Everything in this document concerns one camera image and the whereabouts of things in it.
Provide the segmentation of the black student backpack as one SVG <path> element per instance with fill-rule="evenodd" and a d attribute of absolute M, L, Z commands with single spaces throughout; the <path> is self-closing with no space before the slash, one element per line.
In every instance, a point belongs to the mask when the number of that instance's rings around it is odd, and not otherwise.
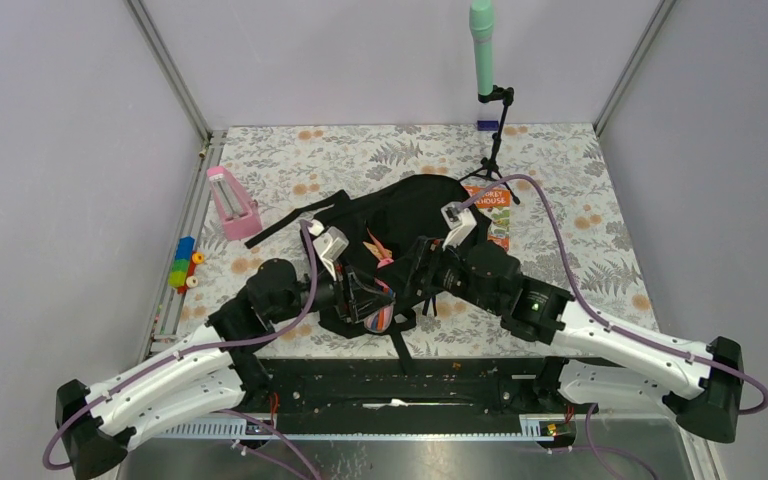
<path fill-rule="evenodd" d="M 335 280 L 346 285 L 349 299 L 347 270 L 352 268 L 362 281 L 374 286 L 376 279 L 395 291 L 396 303 L 389 328 L 383 333 L 372 333 L 360 322 L 354 325 L 321 326 L 342 338 L 363 335 L 398 333 L 415 325 L 414 306 L 405 298 L 404 288 L 410 267 L 409 254 L 420 237 L 440 239 L 443 243 L 449 232 L 441 208 L 451 202 L 461 203 L 468 198 L 467 190 L 455 179 L 439 175 L 413 175 L 377 192 L 352 199 L 340 190 L 336 194 L 313 204 L 313 220 L 326 227 L 340 229 L 350 244 L 336 262 Z M 392 251 L 394 262 L 377 269 L 377 259 L 364 243 L 370 243 L 367 231 Z M 310 273 L 316 275 L 316 261 L 320 261 L 313 246 L 314 237 L 303 232 L 303 250 Z M 301 283 L 294 265 L 285 259 L 273 258 L 262 263 L 246 282 L 233 301 L 231 325 L 239 329 L 244 345 L 234 347 L 231 356 L 236 364 L 254 354 L 277 338 L 274 323 L 289 320 L 298 324 L 309 311 L 313 298 L 301 305 Z"/>

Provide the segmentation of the pink pencil case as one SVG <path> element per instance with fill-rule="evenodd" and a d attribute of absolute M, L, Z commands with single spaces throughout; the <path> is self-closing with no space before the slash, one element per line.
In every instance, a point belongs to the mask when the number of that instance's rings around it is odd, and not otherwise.
<path fill-rule="evenodd" d="M 390 293 L 394 297 L 394 305 L 392 307 L 388 307 L 377 315 L 368 318 L 366 321 L 360 322 L 366 330 L 378 334 L 385 332 L 392 323 L 394 306 L 396 303 L 396 295 L 395 291 L 381 280 L 376 279 L 374 281 L 373 287 L 380 288 L 381 290 Z"/>

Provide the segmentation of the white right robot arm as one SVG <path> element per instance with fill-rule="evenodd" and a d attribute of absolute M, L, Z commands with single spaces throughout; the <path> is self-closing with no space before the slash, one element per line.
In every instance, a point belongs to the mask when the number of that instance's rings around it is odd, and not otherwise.
<path fill-rule="evenodd" d="M 501 328 L 518 339 L 595 355 L 638 376 L 625 386 L 603 387 L 601 375 L 584 380 L 582 368 L 557 360 L 533 386 L 543 410 L 637 395 L 696 436 L 735 441 L 743 390 L 736 341 L 671 337 L 602 314 L 569 291 L 524 275 L 517 259 L 489 241 L 460 252 L 422 237 L 408 259 L 406 292 L 446 291 L 496 315 Z"/>

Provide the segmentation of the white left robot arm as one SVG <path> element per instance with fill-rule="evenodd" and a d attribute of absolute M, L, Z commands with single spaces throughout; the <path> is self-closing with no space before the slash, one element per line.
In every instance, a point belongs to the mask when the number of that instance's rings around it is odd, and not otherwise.
<path fill-rule="evenodd" d="M 117 467 L 144 441 L 214 411 L 264 407 L 270 380 L 256 352 L 279 337 L 275 324 L 310 313 L 351 332 L 387 313 L 394 293 L 340 263 L 314 261 L 299 278 L 287 260 L 263 263 L 235 297 L 171 347 L 108 380 L 73 379 L 56 391 L 54 439 L 77 479 Z"/>

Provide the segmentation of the orange treehouse book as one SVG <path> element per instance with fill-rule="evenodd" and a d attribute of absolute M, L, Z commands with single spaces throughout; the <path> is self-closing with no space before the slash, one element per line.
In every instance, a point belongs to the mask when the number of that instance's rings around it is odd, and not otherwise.
<path fill-rule="evenodd" d="M 512 194 L 503 186 L 497 186 L 469 207 L 479 237 L 494 242 L 505 252 L 510 250 L 512 204 Z"/>

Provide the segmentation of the colourful toy blocks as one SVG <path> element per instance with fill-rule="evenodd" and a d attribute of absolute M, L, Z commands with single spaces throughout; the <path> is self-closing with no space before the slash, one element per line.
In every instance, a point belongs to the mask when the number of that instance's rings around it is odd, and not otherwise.
<path fill-rule="evenodd" d="M 188 290 L 196 288 L 199 285 L 199 280 L 195 271 L 205 260 L 205 254 L 196 248 L 194 237 L 180 238 L 168 273 L 167 284 L 178 294 L 184 294 Z"/>

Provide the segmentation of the green microphone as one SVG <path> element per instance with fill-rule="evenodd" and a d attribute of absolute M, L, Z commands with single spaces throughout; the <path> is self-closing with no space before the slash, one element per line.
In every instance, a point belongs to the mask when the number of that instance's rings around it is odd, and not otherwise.
<path fill-rule="evenodd" d="M 492 37 L 495 25 L 491 0 L 475 0 L 469 9 L 469 29 L 473 39 L 477 96 L 487 103 L 494 88 Z"/>

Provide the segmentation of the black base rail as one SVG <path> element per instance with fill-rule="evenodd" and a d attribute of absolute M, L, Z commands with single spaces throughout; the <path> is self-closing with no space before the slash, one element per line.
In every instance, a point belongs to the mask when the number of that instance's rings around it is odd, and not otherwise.
<path fill-rule="evenodd" d="M 267 382 L 235 411 L 285 435 L 508 434 L 522 415 L 565 421 L 588 406 L 558 391 L 561 360 L 264 359 Z"/>

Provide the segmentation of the blue block at wall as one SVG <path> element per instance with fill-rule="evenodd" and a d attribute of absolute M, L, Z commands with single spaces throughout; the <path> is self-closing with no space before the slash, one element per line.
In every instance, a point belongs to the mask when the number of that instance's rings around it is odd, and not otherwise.
<path fill-rule="evenodd" d="M 478 120 L 476 122 L 476 128 L 479 131 L 493 131 L 497 130 L 499 122 L 497 120 Z"/>

